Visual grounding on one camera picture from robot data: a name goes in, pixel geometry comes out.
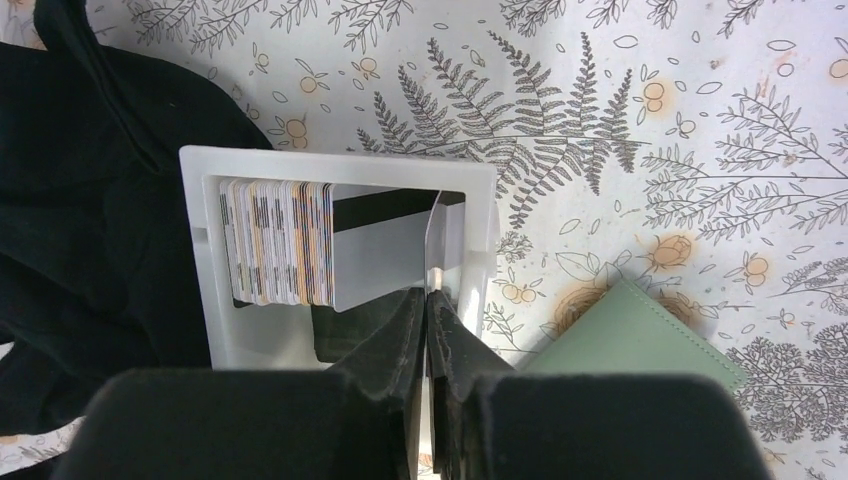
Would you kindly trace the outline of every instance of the white plastic box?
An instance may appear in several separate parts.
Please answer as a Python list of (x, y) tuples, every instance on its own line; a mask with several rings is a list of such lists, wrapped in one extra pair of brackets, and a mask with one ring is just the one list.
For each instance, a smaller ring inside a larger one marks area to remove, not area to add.
[(494, 166), (448, 160), (199, 146), (181, 149), (180, 159), (213, 368), (318, 369), (327, 366), (315, 355), (310, 307), (234, 307), (218, 198), (218, 184), (224, 177), (465, 194), (464, 226), (455, 234), (463, 239), (457, 313), (466, 328), (477, 336), (482, 333), (483, 304), (488, 280), (495, 270), (494, 249), (498, 235)]

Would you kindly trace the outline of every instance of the green wallet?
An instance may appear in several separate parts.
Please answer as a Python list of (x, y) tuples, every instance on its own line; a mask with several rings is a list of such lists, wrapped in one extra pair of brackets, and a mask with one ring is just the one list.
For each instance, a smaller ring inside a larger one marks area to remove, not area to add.
[(729, 391), (746, 380), (741, 368), (623, 279), (524, 371), (694, 374)]

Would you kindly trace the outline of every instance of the stitched edge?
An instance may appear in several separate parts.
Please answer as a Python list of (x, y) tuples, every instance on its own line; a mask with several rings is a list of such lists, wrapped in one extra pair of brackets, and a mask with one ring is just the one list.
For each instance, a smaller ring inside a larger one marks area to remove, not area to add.
[(671, 314), (670, 314), (670, 313), (668, 313), (667, 311), (665, 311), (665, 312), (664, 312), (665, 314), (663, 314), (663, 312), (660, 312), (659, 310), (657, 310), (657, 308), (656, 308), (656, 307), (654, 307), (654, 306), (653, 306), (653, 305), (651, 305), (650, 303), (646, 302), (646, 301), (645, 301), (645, 299), (644, 299), (644, 298), (642, 298), (642, 296), (640, 296), (640, 295), (639, 295), (639, 294), (638, 294), (638, 293), (634, 290), (633, 286), (632, 286), (632, 285), (630, 285), (630, 283), (628, 283), (628, 282), (621, 282), (621, 284), (622, 284), (625, 288), (627, 288), (627, 291), (628, 291), (628, 292), (630, 292), (630, 294), (631, 294), (631, 295), (633, 295), (634, 297), (636, 297), (636, 299), (637, 299), (637, 300), (639, 300), (640, 302), (642, 302), (643, 304), (645, 304), (645, 306), (646, 306), (646, 307), (648, 307), (648, 308), (650, 308), (651, 310), (653, 310), (653, 312), (654, 312), (654, 313), (656, 313), (657, 315), (659, 315), (659, 316), (660, 316), (660, 318), (662, 318), (662, 319), (663, 319), (663, 320), (664, 320), (667, 324), (669, 324), (672, 328), (674, 328), (675, 330), (677, 330), (677, 331), (678, 331), (681, 335), (683, 335), (684, 337), (686, 337), (686, 338), (687, 338), (690, 342), (692, 342), (693, 344), (695, 344), (695, 346), (696, 346), (696, 347), (698, 347), (699, 349), (701, 349), (701, 351), (703, 351), (704, 353), (706, 353), (707, 355), (709, 355), (709, 356), (710, 356), (710, 358), (712, 358), (713, 360), (715, 360), (715, 361), (716, 361), (719, 365), (721, 365), (721, 366), (722, 366), (725, 370), (727, 370), (728, 372), (730, 372), (730, 374), (731, 374), (731, 375), (733, 375), (733, 376), (736, 378), (736, 381), (735, 381), (735, 382), (733, 382), (733, 383), (731, 384), (731, 386), (730, 386), (730, 389), (731, 389), (731, 390), (736, 390), (737, 388), (739, 388), (739, 387), (742, 385), (742, 383), (743, 383), (744, 379), (743, 379), (742, 377), (740, 377), (738, 373), (736, 373), (735, 371), (733, 371), (733, 369), (732, 369), (732, 368), (730, 368), (730, 367), (727, 365), (727, 363), (725, 363), (725, 362), (724, 362), (724, 361), (722, 361), (720, 358), (718, 358), (718, 357), (715, 355), (715, 353), (713, 353), (713, 352), (711, 352), (711, 351), (707, 350), (706, 348), (704, 348), (704, 346), (703, 346), (703, 345), (701, 345), (700, 343), (698, 343), (698, 342), (697, 342), (694, 338), (692, 338), (692, 336), (691, 336), (689, 333), (687, 333), (685, 330), (683, 330), (683, 329), (680, 327), (680, 321), (679, 321), (679, 320), (674, 319), (674, 320), (672, 321), (671, 319), (669, 319), (669, 318), (668, 318), (669, 316), (671, 316)]

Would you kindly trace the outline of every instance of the tablecloth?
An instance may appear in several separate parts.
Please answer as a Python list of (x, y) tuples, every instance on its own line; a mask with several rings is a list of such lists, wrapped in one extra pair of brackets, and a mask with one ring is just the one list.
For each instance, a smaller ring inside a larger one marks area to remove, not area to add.
[[(4, 2), (0, 38), (43, 48), (33, 0)], [(495, 164), (487, 344), (520, 365), (631, 278), (747, 371), (735, 398), (776, 478), (837, 479), (846, 4), (92, 0), (88, 12), (102, 43), (206, 76), (280, 149)], [(72, 430), (0, 439), (0, 472), (58, 453)]]

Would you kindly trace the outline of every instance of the black bag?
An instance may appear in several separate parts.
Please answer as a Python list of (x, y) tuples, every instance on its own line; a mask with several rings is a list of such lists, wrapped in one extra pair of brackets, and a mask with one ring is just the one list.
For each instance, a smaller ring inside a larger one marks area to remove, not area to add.
[(127, 369), (209, 366), (178, 150), (271, 148), (205, 78), (101, 47), (84, 0), (35, 27), (46, 52), (0, 44), (0, 435)]

